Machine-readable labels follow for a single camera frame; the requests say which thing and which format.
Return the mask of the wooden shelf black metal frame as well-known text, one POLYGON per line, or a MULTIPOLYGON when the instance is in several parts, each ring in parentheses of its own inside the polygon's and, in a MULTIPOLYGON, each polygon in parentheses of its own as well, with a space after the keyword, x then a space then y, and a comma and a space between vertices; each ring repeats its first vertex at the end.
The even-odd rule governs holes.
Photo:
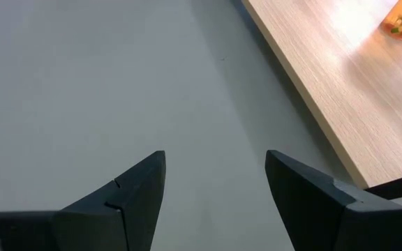
POLYGON ((357 186, 402 197, 397 0, 242 0, 357 186))

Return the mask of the gray table mat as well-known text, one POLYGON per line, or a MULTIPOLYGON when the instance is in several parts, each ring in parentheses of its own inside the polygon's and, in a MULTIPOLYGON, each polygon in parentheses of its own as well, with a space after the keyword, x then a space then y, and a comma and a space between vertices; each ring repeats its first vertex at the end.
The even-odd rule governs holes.
POLYGON ((292 251, 277 150, 351 178, 241 0, 0 0, 0 211, 166 155, 152 251, 292 251))

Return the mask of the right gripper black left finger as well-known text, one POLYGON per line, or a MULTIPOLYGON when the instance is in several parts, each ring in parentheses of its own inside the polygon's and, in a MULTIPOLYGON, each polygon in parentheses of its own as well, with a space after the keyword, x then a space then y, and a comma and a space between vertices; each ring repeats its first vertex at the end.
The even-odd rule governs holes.
POLYGON ((150 251, 165 172, 165 152, 156 151, 60 210, 52 221, 60 251, 150 251))

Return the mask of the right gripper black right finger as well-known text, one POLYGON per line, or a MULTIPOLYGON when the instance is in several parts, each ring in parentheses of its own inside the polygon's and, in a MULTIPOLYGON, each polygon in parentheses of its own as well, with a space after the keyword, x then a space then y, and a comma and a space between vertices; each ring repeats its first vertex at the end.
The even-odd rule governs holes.
POLYGON ((267 151, 265 171, 295 251, 333 251, 344 208, 355 199, 332 177, 279 151, 267 151))

